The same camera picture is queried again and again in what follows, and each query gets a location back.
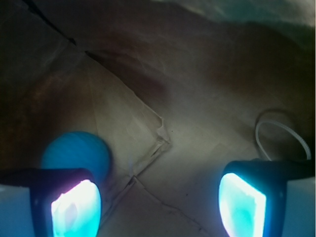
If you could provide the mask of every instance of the blue ball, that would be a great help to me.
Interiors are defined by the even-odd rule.
[[[101,183],[110,169],[110,153],[99,137],[88,132],[69,132],[54,140],[45,150],[44,169],[86,168]]]

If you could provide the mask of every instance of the glowing light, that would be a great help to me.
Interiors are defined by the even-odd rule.
[[[101,217],[97,186],[83,180],[51,204],[54,237],[95,237]]]
[[[229,236],[261,237],[266,196],[234,173],[225,174],[219,186],[219,208]]]

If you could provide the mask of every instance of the cardboard floor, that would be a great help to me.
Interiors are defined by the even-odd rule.
[[[266,159],[261,119],[292,127],[314,157],[310,22],[291,28],[282,11],[271,28],[148,0],[26,2],[32,11],[1,3],[1,165],[38,167],[63,132],[99,135],[113,152],[99,236],[226,236],[221,173]],[[275,160],[305,158],[281,129],[260,138]]]

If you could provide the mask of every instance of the black light housing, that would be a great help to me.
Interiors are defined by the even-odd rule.
[[[25,187],[30,190],[31,218],[36,236],[62,236],[63,232],[67,232],[70,236],[78,236],[78,233],[96,236],[101,217],[101,197],[88,170],[81,168],[5,170],[0,172],[0,184]],[[82,184],[88,185],[90,192],[79,195],[79,202],[85,202],[85,199],[88,202],[94,201],[95,203],[88,203],[88,206],[93,206],[90,210],[81,211],[85,208],[84,205],[75,200],[67,200],[67,194],[78,189],[79,186],[82,187]],[[56,207],[53,206],[62,197],[64,207],[62,223],[60,223],[60,220],[54,217]],[[58,202],[55,206],[62,205],[62,202]],[[86,225],[87,230],[80,229],[80,225],[83,224]]]
[[[230,162],[219,187],[220,213],[228,234],[282,236],[288,182],[314,176],[311,160]]]

